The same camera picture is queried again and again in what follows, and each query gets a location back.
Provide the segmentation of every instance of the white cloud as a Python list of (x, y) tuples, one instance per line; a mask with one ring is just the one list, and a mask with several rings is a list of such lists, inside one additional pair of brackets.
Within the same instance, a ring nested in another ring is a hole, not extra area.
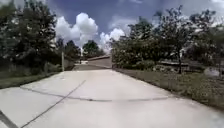
[(57, 36), (61, 36), (67, 40), (78, 40), (81, 43), (86, 43), (97, 34), (98, 26), (95, 20), (90, 18), (86, 13), (80, 13), (76, 16), (76, 24), (73, 26), (63, 16), (59, 17), (55, 30)]
[(130, 1), (136, 4), (141, 4), (143, 2), (142, 0), (130, 0)]
[(143, 0), (118, 0), (118, 5), (123, 4), (125, 1), (132, 2), (132, 3), (135, 3), (135, 4), (143, 3)]
[(112, 17), (112, 21), (109, 23), (108, 28), (109, 29), (114, 29), (114, 28), (122, 29), (125, 32), (125, 34), (129, 34), (130, 28), (128, 27), (128, 25), (135, 24), (135, 23), (137, 23), (136, 19), (115, 15)]
[(110, 32), (110, 34), (105, 34), (104, 32), (102, 32), (100, 34), (100, 47), (106, 52), (109, 53), (111, 48), (110, 45), (108, 44), (111, 39), (114, 39), (116, 41), (118, 41), (120, 39), (121, 36), (124, 36), (125, 33), (123, 30), (115, 28), (113, 29), (113, 31)]
[(211, 0), (214, 4), (224, 8), (224, 0)]
[(123, 30), (115, 28), (113, 29), (113, 31), (110, 32), (110, 34), (105, 34), (104, 32), (102, 32), (100, 34), (100, 42), (102, 44), (106, 44), (107, 42), (110, 41), (110, 39), (114, 39), (116, 41), (118, 41), (120, 39), (121, 36), (124, 36), (125, 33)]

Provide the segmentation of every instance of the tree trunk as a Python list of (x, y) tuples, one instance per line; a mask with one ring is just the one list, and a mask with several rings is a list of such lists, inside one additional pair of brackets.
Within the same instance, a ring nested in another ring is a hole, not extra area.
[(178, 52), (178, 62), (179, 62), (179, 71), (178, 73), (182, 73), (182, 63), (181, 63), (181, 57), (180, 57), (180, 52)]
[(219, 60), (219, 76), (222, 77), (222, 70), (221, 70), (221, 59)]

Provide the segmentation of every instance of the roof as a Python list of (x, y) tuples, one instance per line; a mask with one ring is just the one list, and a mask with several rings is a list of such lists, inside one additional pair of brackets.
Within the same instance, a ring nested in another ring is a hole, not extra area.
[(99, 59), (105, 59), (105, 58), (110, 58), (110, 55), (104, 55), (104, 56), (93, 57), (93, 58), (89, 58), (89, 59), (87, 59), (87, 60), (90, 61), (90, 60), (99, 60)]

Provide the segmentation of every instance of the grass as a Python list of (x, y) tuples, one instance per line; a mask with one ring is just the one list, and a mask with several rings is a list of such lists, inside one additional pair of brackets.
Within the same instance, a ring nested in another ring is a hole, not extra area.
[(189, 97), (205, 105), (224, 110), (224, 79), (199, 73), (176, 74), (153, 71), (116, 69), (180, 96)]
[(0, 89), (9, 88), (9, 87), (19, 87), (24, 84), (28, 84), (31, 82), (35, 82), (35, 81), (50, 77), (54, 74), (56, 73), (0, 79)]

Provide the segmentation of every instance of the pavement crack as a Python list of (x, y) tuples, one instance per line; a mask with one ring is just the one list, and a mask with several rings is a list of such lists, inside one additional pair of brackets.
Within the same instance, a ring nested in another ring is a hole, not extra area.
[[(42, 95), (55, 96), (55, 97), (61, 97), (61, 98), (65, 97), (63, 95), (56, 95), (56, 94), (36, 91), (36, 90), (33, 90), (33, 89), (29, 89), (29, 88), (24, 88), (24, 87), (20, 87), (20, 88), (23, 89), (23, 90), (26, 90), (26, 91), (35, 92), (35, 93), (39, 93), (39, 94), (42, 94)], [(66, 97), (66, 98), (67, 99), (72, 99), (72, 100), (89, 101), (89, 102), (141, 102), (141, 101), (167, 100), (167, 99), (178, 98), (178, 97), (177, 96), (168, 96), (168, 97), (158, 97), (158, 98), (127, 99), (127, 100), (104, 100), (104, 99), (79, 98), (79, 97), (69, 97), (69, 96)]]
[(65, 100), (69, 95), (71, 95), (73, 92), (75, 92), (77, 89), (79, 89), (84, 83), (86, 82), (86, 80), (84, 80), (81, 84), (79, 84), (79, 86), (77, 86), (75, 89), (73, 89), (72, 91), (70, 91), (66, 96), (64, 96), (62, 99), (60, 99), (58, 102), (56, 102), (54, 105), (50, 106), (48, 109), (46, 109), (45, 111), (43, 111), (42, 113), (40, 113), (39, 115), (37, 115), (35, 118), (33, 118), (32, 120), (30, 120), (29, 122), (27, 122), (26, 124), (24, 124), (21, 128), (24, 128), (26, 126), (28, 126), (29, 124), (31, 124), (32, 122), (34, 122), (36, 119), (38, 119), (39, 117), (43, 116), (45, 113), (47, 113), (48, 111), (50, 111), (52, 108), (54, 108), (57, 104), (61, 103), (63, 100)]
[(159, 101), (167, 100), (171, 98), (177, 98), (175, 96), (168, 97), (158, 97), (158, 98), (147, 98), (147, 99), (127, 99), (127, 100), (101, 100), (101, 99), (91, 99), (91, 98), (77, 98), (77, 97), (67, 97), (68, 99), (89, 101), (89, 102), (141, 102), (141, 101)]
[(56, 95), (56, 94), (41, 92), (41, 91), (37, 91), (37, 90), (29, 89), (29, 88), (24, 88), (24, 87), (20, 87), (20, 89), (30, 91), (30, 92), (39, 93), (39, 94), (42, 94), (42, 95), (55, 96), (55, 97), (61, 97), (61, 98), (65, 97), (63, 95)]

